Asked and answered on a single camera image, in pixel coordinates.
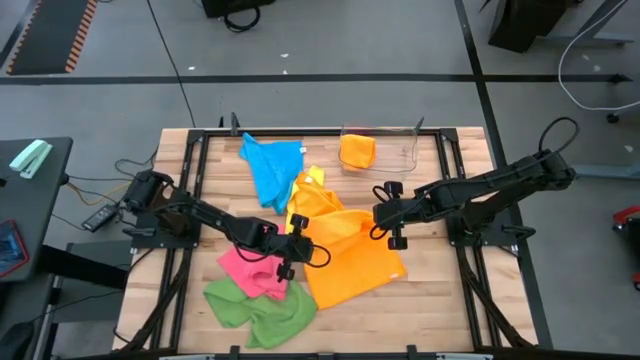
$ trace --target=white cable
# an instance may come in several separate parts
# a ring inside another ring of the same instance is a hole
[[[593,25],[589,26],[585,31],[581,32],[580,34],[578,34],[567,46],[567,48],[564,50],[564,52],[562,53],[562,56],[560,57],[560,63],[558,64],[558,82],[560,83],[560,86],[562,87],[562,89],[564,90],[564,92],[567,93],[567,95],[569,95],[569,98],[571,98],[571,100],[573,100],[573,102],[578,105],[579,107],[581,107],[582,109],[585,110],[592,110],[592,111],[619,111],[619,110],[624,110],[630,107],[634,107],[636,105],[640,105],[640,101],[636,101],[632,104],[628,104],[628,105],[624,105],[624,106],[620,106],[620,107],[616,107],[616,108],[592,108],[589,106],[585,106],[583,104],[581,104],[578,100],[576,100],[576,98],[573,97],[573,95],[571,95],[571,93],[569,92],[569,90],[564,86],[564,83],[562,82],[562,63],[564,62],[564,58],[567,55],[567,52],[569,52],[569,49],[571,49],[571,46],[573,46],[573,44],[578,41],[578,39],[580,39],[584,34],[588,33],[591,29],[593,29],[594,27],[598,26],[598,24],[600,24],[601,22],[603,22],[605,19],[607,19],[611,14],[613,14],[613,12],[615,12],[616,10],[618,10],[622,5],[624,5],[627,2],[627,0],[620,2],[618,5],[616,5],[613,9],[611,9],[611,11],[609,11],[607,13],[607,15],[603,16],[600,20],[596,21],[595,23],[593,23]]]

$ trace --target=black and orange mat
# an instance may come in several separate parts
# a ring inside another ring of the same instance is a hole
[[[75,70],[96,6],[97,0],[39,0],[7,74],[61,74]]]

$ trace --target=blue cloth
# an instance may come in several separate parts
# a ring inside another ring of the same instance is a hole
[[[278,215],[284,213],[291,186],[303,170],[302,141],[260,144],[247,133],[242,138],[239,155],[249,163],[260,205],[273,206]]]

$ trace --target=pink cloth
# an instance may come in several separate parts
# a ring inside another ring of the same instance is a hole
[[[257,259],[262,255],[239,249],[248,259]],[[229,274],[231,279],[250,298],[267,295],[276,300],[284,300],[287,292],[287,280],[278,282],[276,270],[282,258],[269,256],[258,262],[247,262],[231,248],[218,258],[218,264]]]

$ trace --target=table leg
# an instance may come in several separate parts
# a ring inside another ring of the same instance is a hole
[[[44,245],[41,251],[38,265],[43,271],[115,289],[124,290],[127,286],[128,273],[125,270],[47,245]]]

